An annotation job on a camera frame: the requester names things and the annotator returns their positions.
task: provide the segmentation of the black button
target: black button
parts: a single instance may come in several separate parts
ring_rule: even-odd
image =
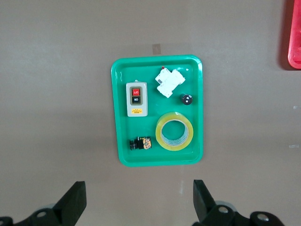
[[[141,103],[140,97],[132,97],[132,103],[133,104],[140,104]]]

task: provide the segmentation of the red button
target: red button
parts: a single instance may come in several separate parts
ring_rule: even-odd
[[[132,89],[133,96],[140,96],[140,89]]]

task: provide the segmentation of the yellow label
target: yellow label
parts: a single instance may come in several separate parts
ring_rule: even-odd
[[[132,109],[132,114],[142,114],[142,109]]]

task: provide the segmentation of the red object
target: red object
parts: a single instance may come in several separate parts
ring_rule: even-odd
[[[292,67],[301,69],[301,0],[295,0],[293,6],[288,62]]]
[[[132,89],[133,96],[140,96],[140,89]]]

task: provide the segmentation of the clear tape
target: clear tape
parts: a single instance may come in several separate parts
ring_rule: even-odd
[[[166,138],[163,133],[163,127],[170,121],[178,121],[185,126],[183,135],[176,140]],[[193,127],[191,122],[181,113],[170,112],[162,115],[156,127],[156,139],[158,143],[169,151],[180,151],[187,147],[193,138]]]

